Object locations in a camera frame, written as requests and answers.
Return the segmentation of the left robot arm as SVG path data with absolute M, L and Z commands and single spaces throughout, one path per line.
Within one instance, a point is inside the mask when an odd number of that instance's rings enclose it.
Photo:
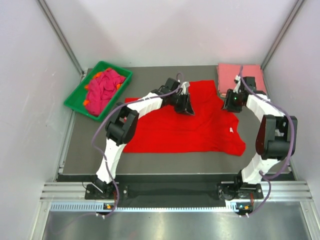
M 166 83 L 138 100 L 118 103 L 102 122 L 106 131 L 106 145 L 102 150 L 91 145 L 102 155 L 101 164 L 92 185 L 102 198 L 109 198 L 117 190 L 116 169 L 125 146 L 133 139 L 138 120 L 165 106 L 173 106 L 178 114 L 195 115 L 189 93 L 190 83 L 168 78 Z

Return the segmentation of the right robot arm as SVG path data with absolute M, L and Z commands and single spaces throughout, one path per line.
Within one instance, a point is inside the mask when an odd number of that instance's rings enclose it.
M 261 181 L 269 170 L 295 152 L 298 120 L 287 117 L 272 105 L 263 93 L 250 94 L 247 90 L 229 89 L 223 103 L 223 110 L 239 113 L 243 107 L 251 110 L 260 122 L 255 141 L 255 155 L 249 164 L 240 170 L 232 183 L 218 184 L 219 197 L 226 201 L 262 199 Z

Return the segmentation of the red t shirt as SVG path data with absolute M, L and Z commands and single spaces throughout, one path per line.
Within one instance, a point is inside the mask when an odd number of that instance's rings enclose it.
M 124 153 L 222 152 L 241 156 L 246 149 L 238 133 L 238 118 L 222 110 L 214 80 L 190 83 L 194 115 L 179 114 L 167 105 L 138 120 Z

